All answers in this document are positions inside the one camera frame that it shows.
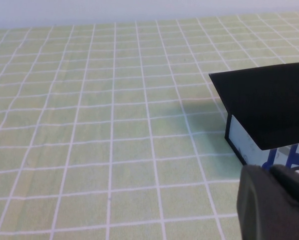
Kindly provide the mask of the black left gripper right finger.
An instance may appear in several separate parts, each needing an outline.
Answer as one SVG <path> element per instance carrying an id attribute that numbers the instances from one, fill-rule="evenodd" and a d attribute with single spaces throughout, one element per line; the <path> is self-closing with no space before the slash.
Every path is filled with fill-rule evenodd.
<path id="1" fill-rule="evenodd" d="M 279 185 L 299 203 L 299 173 L 284 165 L 273 165 L 269 173 L 275 178 Z"/>

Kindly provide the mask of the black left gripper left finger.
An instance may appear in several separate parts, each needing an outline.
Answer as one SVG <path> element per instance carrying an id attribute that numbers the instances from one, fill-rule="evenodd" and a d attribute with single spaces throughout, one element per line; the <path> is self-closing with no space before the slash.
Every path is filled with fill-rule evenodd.
<path id="1" fill-rule="evenodd" d="M 236 209 L 244 240 L 299 240 L 299 203 L 269 169 L 241 169 Z"/>

